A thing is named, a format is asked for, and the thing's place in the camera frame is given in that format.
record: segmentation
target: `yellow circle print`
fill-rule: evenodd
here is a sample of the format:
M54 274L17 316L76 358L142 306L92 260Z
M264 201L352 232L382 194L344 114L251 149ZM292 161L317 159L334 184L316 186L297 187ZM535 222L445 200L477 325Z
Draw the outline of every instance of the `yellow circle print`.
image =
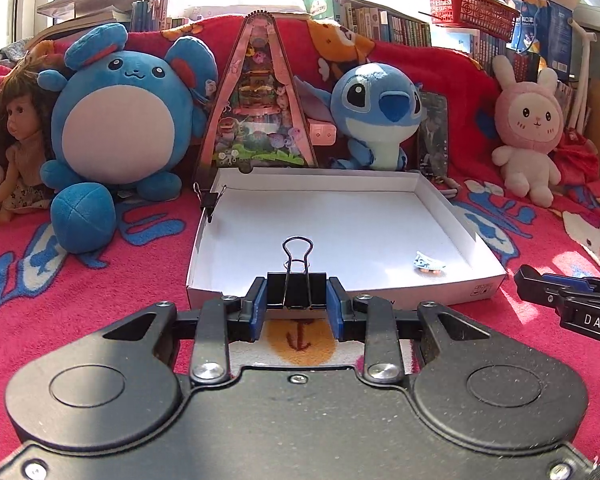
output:
M333 356L336 342L325 319L272 320L265 336L273 351L296 366L314 366Z

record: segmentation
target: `blue plush ball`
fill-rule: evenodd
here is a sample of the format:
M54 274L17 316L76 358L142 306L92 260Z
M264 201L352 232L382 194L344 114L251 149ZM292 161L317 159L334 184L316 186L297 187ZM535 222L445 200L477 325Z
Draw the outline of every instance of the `blue plush ball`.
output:
M87 182L63 189L51 203L51 223L60 246L72 254L106 246L116 231L116 209L102 184Z

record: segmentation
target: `brown hair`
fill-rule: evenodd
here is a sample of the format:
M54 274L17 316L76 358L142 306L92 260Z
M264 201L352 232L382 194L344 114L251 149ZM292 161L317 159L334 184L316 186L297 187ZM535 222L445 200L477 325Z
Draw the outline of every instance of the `brown hair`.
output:
M50 92L38 86L38 73L46 67L40 59L23 59L9 72L0 85L0 165L7 166L6 151L16 139L7 130L7 106L14 99L31 95L31 103L40 118L42 135L45 139L46 160L55 158L51 148L51 111L57 92Z

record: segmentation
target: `blue package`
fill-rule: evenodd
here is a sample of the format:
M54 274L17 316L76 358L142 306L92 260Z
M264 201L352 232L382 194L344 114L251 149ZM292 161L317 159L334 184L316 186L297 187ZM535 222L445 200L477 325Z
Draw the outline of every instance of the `blue package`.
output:
M518 52L539 54L540 68L553 68L568 83L571 65L569 19L572 12L551 0L510 0L520 12L511 46Z

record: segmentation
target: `pink rabbit plush toy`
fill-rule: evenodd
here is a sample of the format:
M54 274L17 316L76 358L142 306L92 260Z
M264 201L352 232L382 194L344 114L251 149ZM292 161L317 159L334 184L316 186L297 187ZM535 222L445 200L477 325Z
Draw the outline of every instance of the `pink rabbit plush toy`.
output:
M495 125L505 143L493 150L491 160L501 167L504 186L514 195L527 194L532 203L549 207L554 196L549 184L560 183L560 171L547 155L562 137L564 119L554 97L558 76L551 68L538 82L516 83L509 59L493 58L493 71L502 87L495 107Z

